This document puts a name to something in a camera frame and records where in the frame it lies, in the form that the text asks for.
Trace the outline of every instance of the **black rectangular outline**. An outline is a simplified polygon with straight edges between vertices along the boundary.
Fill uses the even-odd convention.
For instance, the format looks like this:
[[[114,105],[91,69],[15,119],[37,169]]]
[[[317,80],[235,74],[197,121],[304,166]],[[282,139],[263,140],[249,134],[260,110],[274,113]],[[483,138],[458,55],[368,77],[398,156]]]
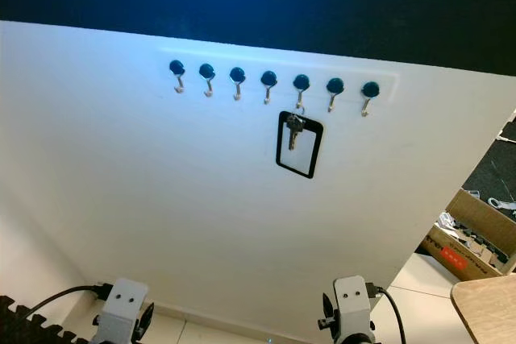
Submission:
[[[297,169],[294,169],[292,167],[289,167],[288,165],[283,164],[280,161],[281,160],[281,143],[283,140],[283,123],[286,122],[287,118],[291,114],[292,114],[291,112],[282,111],[282,112],[280,112],[280,116],[278,118],[276,164],[279,165],[280,167],[288,169],[291,172],[295,172],[298,175],[301,175],[301,176],[307,177],[308,179],[311,179],[312,177],[314,177],[315,163],[317,162],[317,155],[319,153],[321,139],[323,138],[324,127],[320,122],[310,120],[309,118],[302,117],[299,114],[296,114],[299,118],[301,118],[305,122],[303,130],[315,133],[315,143],[314,143],[314,149],[312,151],[312,159],[310,160],[310,169],[309,169],[308,173],[303,173],[301,171],[298,171]]]

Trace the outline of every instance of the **orange label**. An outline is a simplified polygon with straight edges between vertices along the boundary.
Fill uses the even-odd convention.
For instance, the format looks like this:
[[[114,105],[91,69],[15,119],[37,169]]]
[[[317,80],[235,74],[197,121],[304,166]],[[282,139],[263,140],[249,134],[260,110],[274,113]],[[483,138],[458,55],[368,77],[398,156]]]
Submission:
[[[468,266],[468,261],[455,253],[450,247],[444,247],[441,250],[441,255],[459,270]]]

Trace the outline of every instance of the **white floor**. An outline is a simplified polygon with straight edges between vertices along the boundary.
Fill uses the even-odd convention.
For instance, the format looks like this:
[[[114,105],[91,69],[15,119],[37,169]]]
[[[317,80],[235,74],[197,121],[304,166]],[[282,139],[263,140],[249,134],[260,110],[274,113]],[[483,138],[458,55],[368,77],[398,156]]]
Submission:
[[[458,279],[431,257],[413,254],[389,288],[400,309],[409,344],[472,344],[468,332],[452,303],[450,290]],[[67,326],[83,338],[91,338],[96,327],[93,316],[102,307],[85,313],[74,327]],[[372,311],[377,341],[398,344],[399,332],[393,310],[382,297]],[[142,340],[145,344],[263,344],[262,341],[206,328],[171,317],[154,315],[151,327]],[[328,344],[331,344],[328,333]]]

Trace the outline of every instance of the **cardboard box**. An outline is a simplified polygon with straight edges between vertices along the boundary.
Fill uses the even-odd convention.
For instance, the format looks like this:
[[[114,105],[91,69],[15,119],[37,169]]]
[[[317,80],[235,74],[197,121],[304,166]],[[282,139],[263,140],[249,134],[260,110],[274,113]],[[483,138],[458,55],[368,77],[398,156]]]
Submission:
[[[421,247],[463,281],[505,276],[514,270],[516,267],[516,222],[483,201],[472,197],[463,189],[455,195],[446,211],[455,220],[503,251],[509,260],[496,269],[437,226],[432,226],[428,235],[421,242]]]

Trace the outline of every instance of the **wooden table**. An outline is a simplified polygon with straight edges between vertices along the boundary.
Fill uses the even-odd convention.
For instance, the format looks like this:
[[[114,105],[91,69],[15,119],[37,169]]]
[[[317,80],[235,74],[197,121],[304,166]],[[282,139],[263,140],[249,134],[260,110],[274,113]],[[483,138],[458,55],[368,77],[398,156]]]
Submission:
[[[451,302],[476,344],[516,342],[516,276],[459,282]]]

